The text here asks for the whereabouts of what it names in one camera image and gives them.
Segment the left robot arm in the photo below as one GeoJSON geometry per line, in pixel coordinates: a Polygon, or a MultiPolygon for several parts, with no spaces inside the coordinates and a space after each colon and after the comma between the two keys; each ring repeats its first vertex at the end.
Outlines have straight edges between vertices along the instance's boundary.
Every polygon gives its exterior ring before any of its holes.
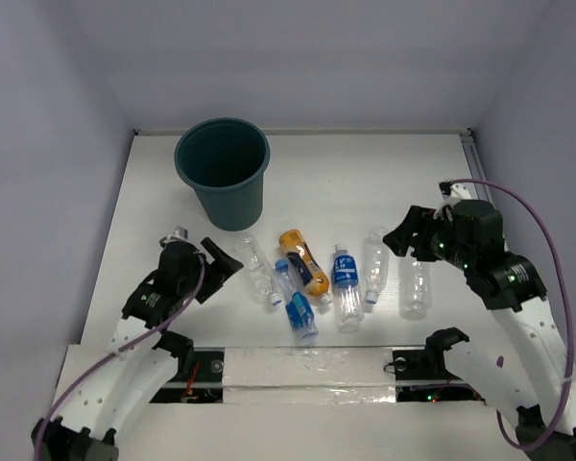
{"type": "Polygon", "coordinates": [[[103,357],[33,429],[36,460],[118,459],[126,430],[159,389],[191,373],[193,342],[169,326],[244,266],[210,238],[190,243],[182,228],[164,237],[160,247],[156,268],[128,297],[103,357]]]}

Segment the clear bottle white cap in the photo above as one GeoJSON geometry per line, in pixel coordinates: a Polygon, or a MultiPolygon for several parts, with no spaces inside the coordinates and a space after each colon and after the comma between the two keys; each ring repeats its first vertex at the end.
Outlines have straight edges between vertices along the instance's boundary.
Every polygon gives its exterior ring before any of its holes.
{"type": "Polygon", "coordinates": [[[242,257],[242,262],[256,296],[260,301],[264,301],[269,308],[279,306],[283,298],[275,278],[275,272],[258,241],[250,233],[240,233],[237,250],[242,257]]]}

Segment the crushed blue label bottle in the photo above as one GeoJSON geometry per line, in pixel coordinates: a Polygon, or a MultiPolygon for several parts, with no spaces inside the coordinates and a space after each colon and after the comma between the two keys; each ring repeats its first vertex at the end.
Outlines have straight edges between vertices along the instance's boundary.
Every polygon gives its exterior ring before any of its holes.
{"type": "Polygon", "coordinates": [[[319,333],[315,316],[308,299],[293,280],[288,260],[277,260],[275,271],[284,294],[285,311],[296,341],[302,345],[313,343],[319,333]]]}

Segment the orange milk tea bottle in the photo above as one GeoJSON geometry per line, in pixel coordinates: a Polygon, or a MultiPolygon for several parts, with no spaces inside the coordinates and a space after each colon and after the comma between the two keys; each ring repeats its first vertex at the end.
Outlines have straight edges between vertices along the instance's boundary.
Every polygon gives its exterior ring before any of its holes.
{"type": "Polygon", "coordinates": [[[332,302],[330,282],[315,260],[299,230],[292,229],[278,239],[279,247],[292,264],[306,292],[323,306],[332,302]]]}

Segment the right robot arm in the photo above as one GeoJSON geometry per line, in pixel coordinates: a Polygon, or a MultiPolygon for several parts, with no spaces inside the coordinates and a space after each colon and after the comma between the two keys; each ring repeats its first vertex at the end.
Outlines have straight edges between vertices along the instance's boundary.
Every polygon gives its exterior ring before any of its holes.
{"type": "Polygon", "coordinates": [[[552,317],[535,266],[507,250],[503,218],[488,202],[448,199],[438,209],[411,206],[383,242],[396,256],[444,261],[507,335],[528,379],[520,382],[477,350],[458,328],[428,336],[408,367],[456,376],[506,420],[531,460],[576,460],[576,368],[569,338],[552,317]]]}

